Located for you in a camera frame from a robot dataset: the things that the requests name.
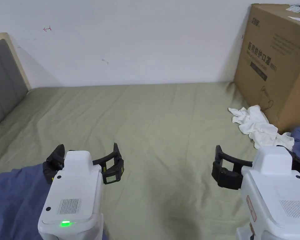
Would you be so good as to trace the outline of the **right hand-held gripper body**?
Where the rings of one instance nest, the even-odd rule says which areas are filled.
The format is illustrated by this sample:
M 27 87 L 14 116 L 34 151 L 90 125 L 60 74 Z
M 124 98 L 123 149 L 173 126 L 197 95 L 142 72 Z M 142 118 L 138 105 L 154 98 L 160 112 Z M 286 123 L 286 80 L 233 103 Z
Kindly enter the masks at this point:
M 285 147 L 261 147 L 243 167 L 241 197 L 249 224 L 237 240 L 300 240 L 300 173 Z

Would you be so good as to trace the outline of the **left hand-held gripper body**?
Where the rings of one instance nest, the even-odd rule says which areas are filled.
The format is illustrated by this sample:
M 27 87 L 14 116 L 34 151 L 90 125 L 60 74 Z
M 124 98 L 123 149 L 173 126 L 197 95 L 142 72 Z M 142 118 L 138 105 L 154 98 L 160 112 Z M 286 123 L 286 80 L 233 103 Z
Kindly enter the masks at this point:
M 101 240 L 103 178 L 88 151 L 68 151 L 49 189 L 38 231 L 44 240 Z

